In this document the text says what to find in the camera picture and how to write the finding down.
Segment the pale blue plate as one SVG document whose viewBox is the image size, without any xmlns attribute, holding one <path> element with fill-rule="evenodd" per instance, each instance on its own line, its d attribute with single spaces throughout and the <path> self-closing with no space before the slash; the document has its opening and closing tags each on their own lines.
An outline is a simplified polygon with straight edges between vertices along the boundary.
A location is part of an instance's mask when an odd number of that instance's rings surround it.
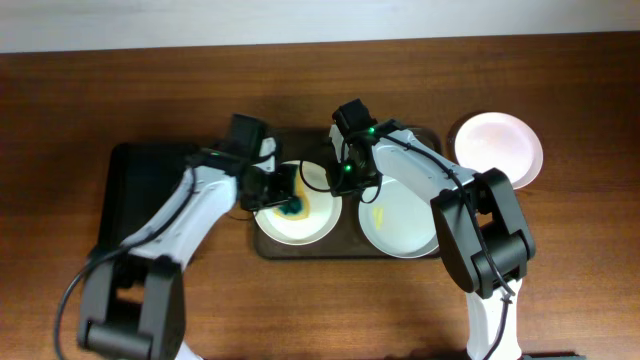
<svg viewBox="0 0 640 360">
<path fill-rule="evenodd" d="M 374 202 L 359 203 L 358 222 L 369 242 L 389 256 L 413 259 L 439 249 L 431 207 L 391 177 L 383 177 Z"/>
</svg>

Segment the green and yellow sponge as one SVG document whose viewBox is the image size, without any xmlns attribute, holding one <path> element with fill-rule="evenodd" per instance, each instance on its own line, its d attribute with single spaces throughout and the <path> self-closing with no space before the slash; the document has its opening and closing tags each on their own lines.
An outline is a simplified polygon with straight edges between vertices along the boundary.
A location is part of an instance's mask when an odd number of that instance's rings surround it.
<svg viewBox="0 0 640 360">
<path fill-rule="evenodd" d="M 294 178 L 294 196 L 283 205 L 276 207 L 273 212 L 276 216 L 285 220 L 298 221 L 310 216 L 311 205 L 305 193 L 305 184 L 301 176 L 297 174 Z"/>
</svg>

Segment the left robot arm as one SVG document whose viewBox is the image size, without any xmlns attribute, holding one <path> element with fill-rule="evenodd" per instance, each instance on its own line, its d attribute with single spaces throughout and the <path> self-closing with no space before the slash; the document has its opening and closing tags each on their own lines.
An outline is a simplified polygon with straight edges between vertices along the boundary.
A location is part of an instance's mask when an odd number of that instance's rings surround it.
<svg viewBox="0 0 640 360">
<path fill-rule="evenodd" d="M 76 341 L 105 359 L 195 359 L 186 343 L 183 274 L 215 223 L 234 207 L 256 213 L 294 197 L 291 165 L 266 122 L 235 114 L 226 136 L 186 158 L 166 202 L 117 247 L 88 262 Z"/>
</svg>

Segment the white plate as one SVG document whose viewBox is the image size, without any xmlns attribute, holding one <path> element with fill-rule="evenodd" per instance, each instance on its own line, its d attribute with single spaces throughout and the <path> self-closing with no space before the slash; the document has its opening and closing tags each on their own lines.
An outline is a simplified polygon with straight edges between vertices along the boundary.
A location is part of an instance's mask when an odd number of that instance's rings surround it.
<svg viewBox="0 0 640 360">
<path fill-rule="evenodd" d="M 457 162 L 485 172 L 502 171 L 514 189 L 532 183 L 540 174 L 544 153 L 533 129 L 519 118 L 501 112 L 484 112 L 465 120 L 452 137 Z"/>
<path fill-rule="evenodd" d="M 302 201 L 302 209 L 294 214 L 285 214 L 278 207 L 254 213 L 258 227 L 268 237 L 289 246 L 319 241 L 336 226 L 342 212 L 341 198 L 310 189 L 298 172 L 296 195 Z"/>
</svg>

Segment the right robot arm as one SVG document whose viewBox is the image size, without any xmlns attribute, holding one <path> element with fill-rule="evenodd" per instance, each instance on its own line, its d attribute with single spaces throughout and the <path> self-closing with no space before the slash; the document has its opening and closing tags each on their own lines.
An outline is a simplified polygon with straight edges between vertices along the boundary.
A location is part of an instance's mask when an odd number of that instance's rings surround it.
<svg viewBox="0 0 640 360">
<path fill-rule="evenodd" d="M 388 176 L 429 204 L 440 258 L 466 294 L 468 357 L 523 358 L 517 300 L 536 245 L 507 176 L 447 160 L 402 123 L 375 120 L 359 99 L 339 106 L 332 119 L 330 193 L 362 193 Z"/>
</svg>

